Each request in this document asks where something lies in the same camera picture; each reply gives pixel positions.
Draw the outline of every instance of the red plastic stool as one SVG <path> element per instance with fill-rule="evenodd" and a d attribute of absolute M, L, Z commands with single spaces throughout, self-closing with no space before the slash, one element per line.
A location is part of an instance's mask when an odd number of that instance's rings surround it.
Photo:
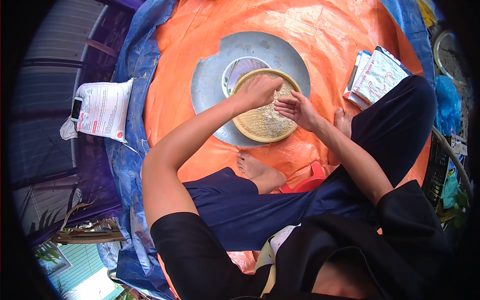
<path fill-rule="evenodd" d="M 310 164 L 313 170 L 313 175 L 308 177 L 307 179 L 302 180 L 297 186 L 293 189 L 289 187 L 286 183 L 280 187 L 280 191 L 282 193 L 290 193 L 290 192 L 308 192 L 314 190 L 325 181 L 326 176 L 322 170 L 322 165 L 319 161 L 315 160 Z"/>

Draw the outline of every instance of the rice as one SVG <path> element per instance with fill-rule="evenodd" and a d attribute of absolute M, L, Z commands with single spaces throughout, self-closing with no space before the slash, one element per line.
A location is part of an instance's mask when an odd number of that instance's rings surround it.
<path fill-rule="evenodd" d="M 279 77 L 278 74 L 271 72 L 261 72 L 255 76 L 265 74 L 271 78 Z M 238 90 L 240 91 L 247 82 L 248 80 L 240 85 Z M 275 91 L 274 100 L 272 103 L 257 109 L 249 110 L 236 117 L 236 121 L 248 133 L 264 139 L 274 139 L 288 133 L 297 125 L 294 121 L 280 115 L 277 111 L 275 111 L 275 106 L 273 103 L 278 102 L 279 97 L 292 97 L 290 92 L 292 89 L 294 89 L 293 85 L 284 79 L 281 90 L 278 92 Z"/>

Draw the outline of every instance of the knee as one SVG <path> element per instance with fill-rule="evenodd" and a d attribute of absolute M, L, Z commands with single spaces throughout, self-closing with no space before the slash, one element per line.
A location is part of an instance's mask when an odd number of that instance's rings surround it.
<path fill-rule="evenodd" d="M 423 113 L 435 115 L 437 98 L 430 82 L 424 76 L 419 75 L 411 75 L 404 80 L 412 93 L 409 98 L 414 101 L 412 104 L 415 105 L 415 108 Z"/>

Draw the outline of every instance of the blue plastic bag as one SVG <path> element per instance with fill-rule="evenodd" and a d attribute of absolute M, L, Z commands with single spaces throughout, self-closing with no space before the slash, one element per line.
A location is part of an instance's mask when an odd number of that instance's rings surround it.
<path fill-rule="evenodd" d="M 460 111 L 462 99 L 458 95 L 455 85 L 447 76 L 440 75 L 435 79 L 437 95 L 437 114 L 435 125 L 441 134 L 450 135 L 453 129 L 455 134 L 461 130 Z"/>

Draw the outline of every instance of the navy blue pants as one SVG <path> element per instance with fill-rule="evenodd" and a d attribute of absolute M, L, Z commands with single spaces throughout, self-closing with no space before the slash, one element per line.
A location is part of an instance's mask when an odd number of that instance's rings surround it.
<path fill-rule="evenodd" d="M 375 158 L 395 187 L 425 145 L 436 107 L 428 81 L 409 76 L 353 118 L 351 139 Z M 373 205 L 341 165 L 310 192 L 259 195 L 252 181 L 230 168 L 184 185 L 226 251 L 260 250 L 283 227 L 318 214 L 376 224 Z"/>

